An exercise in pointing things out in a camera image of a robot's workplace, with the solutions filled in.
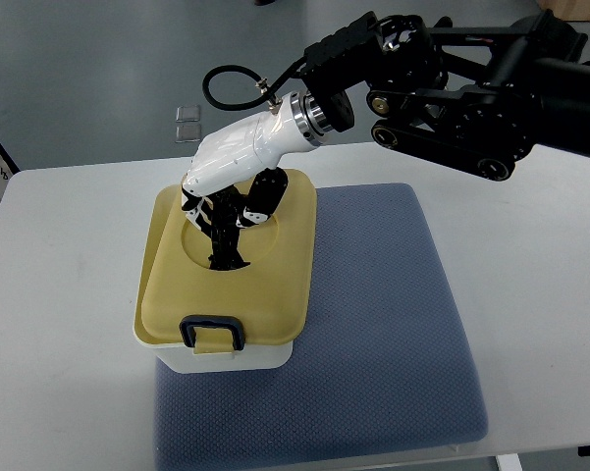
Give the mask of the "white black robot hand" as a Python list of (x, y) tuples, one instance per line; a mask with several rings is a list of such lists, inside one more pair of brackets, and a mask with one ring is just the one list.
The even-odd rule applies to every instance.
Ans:
[(238, 251), (240, 231), (278, 208), (289, 182), (282, 157), (317, 148), (330, 129), (312, 95), (293, 92), (275, 113), (257, 113), (202, 141), (182, 179), (181, 209), (209, 236), (212, 270), (248, 265)]

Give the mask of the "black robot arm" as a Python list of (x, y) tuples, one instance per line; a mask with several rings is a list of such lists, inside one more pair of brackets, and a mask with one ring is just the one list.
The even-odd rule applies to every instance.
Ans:
[(539, 144), (590, 157), (586, 41), (550, 11), (509, 27), (367, 13), (307, 47), (299, 75), (334, 130), (365, 83), (379, 145), (501, 182)]

